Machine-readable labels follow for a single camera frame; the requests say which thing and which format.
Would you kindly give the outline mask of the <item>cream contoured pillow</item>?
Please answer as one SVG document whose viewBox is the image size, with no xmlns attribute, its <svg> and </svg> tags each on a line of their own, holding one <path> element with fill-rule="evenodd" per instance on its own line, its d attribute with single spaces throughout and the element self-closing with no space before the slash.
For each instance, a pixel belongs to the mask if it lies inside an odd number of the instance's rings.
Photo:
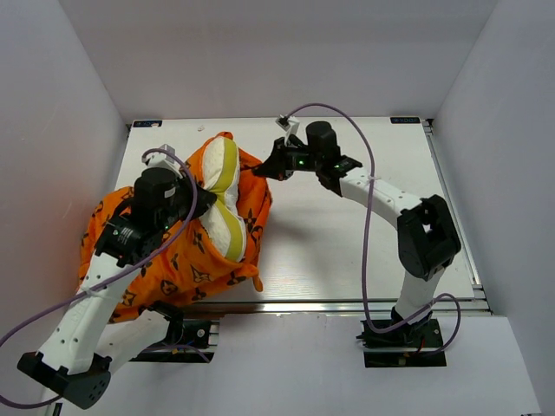
<svg viewBox="0 0 555 416">
<path fill-rule="evenodd" d="M 203 189 L 216 196 L 200 217 L 212 245 L 225 259 L 238 263 L 245 254 L 246 230 L 238 214 L 239 148 L 222 133 L 206 143 L 200 161 Z"/>
</svg>

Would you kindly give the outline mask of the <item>orange patterned pillowcase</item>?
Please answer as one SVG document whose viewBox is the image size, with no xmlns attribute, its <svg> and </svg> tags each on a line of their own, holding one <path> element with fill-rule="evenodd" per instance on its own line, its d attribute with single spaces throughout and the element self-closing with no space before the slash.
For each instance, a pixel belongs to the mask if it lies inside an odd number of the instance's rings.
<svg viewBox="0 0 555 416">
<path fill-rule="evenodd" d="M 216 136 L 221 133 L 234 141 L 230 132 L 220 132 Z M 186 162 L 201 186 L 200 161 L 207 142 Z M 192 220 L 183 231 L 175 225 L 163 237 L 170 242 L 169 247 L 139 270 L 112 312 L 110 322 L 133 320 L 156 301 L 184 307 L 218 295 L 244 281 L 251 281 L 257 292 L 263 291 L 258 262 L 272 196 L 266 179 L 252 173 L 252 168 L 259 163 L 259 159 L 239 148 L 237 207 L 246 230 L 243 258 L 236 263 L 222 257 L 212 245 L 200 218 Z"/>
</svg>

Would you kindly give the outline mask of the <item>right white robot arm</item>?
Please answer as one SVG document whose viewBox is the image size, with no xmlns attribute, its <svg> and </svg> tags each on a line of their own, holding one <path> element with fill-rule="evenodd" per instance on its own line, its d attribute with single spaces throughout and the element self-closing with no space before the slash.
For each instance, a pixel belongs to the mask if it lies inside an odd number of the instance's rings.
<svg viewBox="0 0 555 416">
<path fill-rule="evenodd" d="M 389 326 L 378 328 L 372 321 L 367 325 L 374 334 L 392 333 L 398 343 L 414 344 L 440 300 L 435 293 L 438 283 L 461 250 L 446 200 L 439 195 L 419 198 L 378 179 L 373 170 L 342 153 L 327 121 L 311 122 L 305 140 L 297 137 L 299 123 L 294 117 L 280 116 L 276 122 L 284 137 L 275 140 L 270 156 L 253 173 L 285 181 L 294 172 L 313 172 L 323 188 L 365 207 L 367 220 L 377 215 L 395 229 L 405 270 L 401 292 Z"/>
</svg>

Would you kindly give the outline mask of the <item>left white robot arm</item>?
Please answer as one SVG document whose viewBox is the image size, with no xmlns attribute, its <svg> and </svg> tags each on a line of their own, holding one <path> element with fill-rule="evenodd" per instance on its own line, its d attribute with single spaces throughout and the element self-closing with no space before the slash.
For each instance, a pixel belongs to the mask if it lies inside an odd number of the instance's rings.
<svg viewBox="0 0 555 416">
<path fill-rule="evenodd" d="M 82 284 L 54 332 L 37 351 L 22 355 L 18 369 L 86 410 L 123 364 L 154 344 L 178 344 L 184 315 L 162 301 L 145 307 L 110 340 L 101 336 L 141 268 L 168 247 L 170 229 L 200 217 L 216 200 L 183 173 L 144 170 L 105 223 Z"/>
</svg>

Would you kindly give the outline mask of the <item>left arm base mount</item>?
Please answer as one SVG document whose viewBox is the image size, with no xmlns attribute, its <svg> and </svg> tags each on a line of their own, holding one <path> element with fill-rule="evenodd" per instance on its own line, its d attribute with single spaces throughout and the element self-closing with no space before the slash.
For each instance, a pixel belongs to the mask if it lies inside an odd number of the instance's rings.
<svg viewBox="0 0 555 416">
<path fill-rule="evenodd" d="M 219 322 L 187 316 L 182 309 L 156 302 L 140 317 L 154 313 L 167 324 L 160 341 L 144 348 L 131 361 L 162 363 L 205 363 L 212 361 L 218 344 Z"/>
</svg>

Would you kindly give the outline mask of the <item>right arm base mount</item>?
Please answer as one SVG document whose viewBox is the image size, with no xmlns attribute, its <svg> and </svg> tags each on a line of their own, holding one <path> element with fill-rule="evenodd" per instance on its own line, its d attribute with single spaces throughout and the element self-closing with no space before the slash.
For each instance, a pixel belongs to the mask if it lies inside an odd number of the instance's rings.
<svg viewBox="0 0 555 416">
<path fill-rule="evenodd" d="M 356 339 L 362 344 L 366 368 L 445 367 L 447 359 L 437 319 L 405 325 L 395 331 L 377 334 L 366 320 Z"/>
</svg>

